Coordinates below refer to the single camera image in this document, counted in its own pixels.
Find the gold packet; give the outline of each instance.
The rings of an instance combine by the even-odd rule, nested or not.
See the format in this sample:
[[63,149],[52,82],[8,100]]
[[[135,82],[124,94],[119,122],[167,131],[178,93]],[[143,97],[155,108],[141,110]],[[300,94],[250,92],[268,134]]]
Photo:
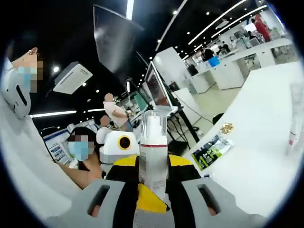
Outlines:
[[233,129],[233,124],[224,123],[219,132],[222,133],[222,134],[230,134],[232,129]]

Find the pink shirt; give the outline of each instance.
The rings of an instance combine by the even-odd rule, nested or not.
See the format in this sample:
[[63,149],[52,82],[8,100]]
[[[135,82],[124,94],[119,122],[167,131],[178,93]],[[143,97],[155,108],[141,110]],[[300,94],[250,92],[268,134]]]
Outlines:
[[118,127],[121,127],[128,120],[128,118],[120,118],[120,117],[113,116],[112,113],[114,111],[126,115],[124,109],[117,106],[114,102],[104,101],[104,110],[105,110],[106,114],[110,117],[110,119],[113,120],[113,122],[117,124]]

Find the camera lens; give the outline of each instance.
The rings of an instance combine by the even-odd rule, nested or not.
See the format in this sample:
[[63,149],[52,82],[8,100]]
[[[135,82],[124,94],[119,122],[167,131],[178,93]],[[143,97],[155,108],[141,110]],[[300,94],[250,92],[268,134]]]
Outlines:
[[123,148],[125,150],[129,148],[130,144],[131,144],[131,142],[128,137],[122,137],[119,141],[119,145],[121,146],[121,148]]

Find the person in red shirt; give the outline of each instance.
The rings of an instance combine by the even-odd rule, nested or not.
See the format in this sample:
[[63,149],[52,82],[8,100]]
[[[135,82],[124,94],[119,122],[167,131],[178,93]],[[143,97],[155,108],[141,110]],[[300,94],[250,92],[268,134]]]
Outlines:
[[267,26],[259,20],[251,19],[251,22],[254,23],[254,25],[256,26],[257,31],[262,34],[265,41],[269,42],[270,41],[270,35],[269,35],[269,32],[268,32]]

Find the black ceiling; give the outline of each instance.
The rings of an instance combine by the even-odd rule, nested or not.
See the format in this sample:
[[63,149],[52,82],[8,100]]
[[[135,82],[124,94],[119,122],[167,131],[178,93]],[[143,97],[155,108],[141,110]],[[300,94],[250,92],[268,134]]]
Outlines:
[[[41,130],[47,127],[66,127],[70,123],[79,123],[86,118],[100,118],[104,113],[86,113],[84,110],[103,108],[104,95],[113,93],[121,95],[125,88],[99,61],[94,40],[93,4],[107,7],[122,15],[126,14],[127,0],[50,0],[43,8],[37,10],[37,20],[30,24],[15,39],[14,58],[24,54],[32,47],[38,47],[44,59],[44,80],[38,84],[38,93],[31,94],[31,114],[77,110],[76,114],[44,117],[34,119],[36,127]],[[183,0],[134,0],[133,19],[144,28],[137,39],[136,48],[143,58],[155,56],[157,40],[162,37],[171,21],[172,12],[179,8]],[[184,53],[191,53],[194,45],[210,41],[216,30],[217,22],[203,36],[190,46],[188,42],[202,31],[219,15],[232,7],[239,0],[188,0],[176,17],[158,51],[178,46]],[[255,0],[248,0],[224,18],[231,21],[257,7]],[[71,62],[78,61],[93,73],[86,87],[80,87],[73,95],[65,95],[52,91],[54,78],[53,66],[64,69]],[[145,74],[146,65],[138,58],[132,58],[130,77],[138,84]]]

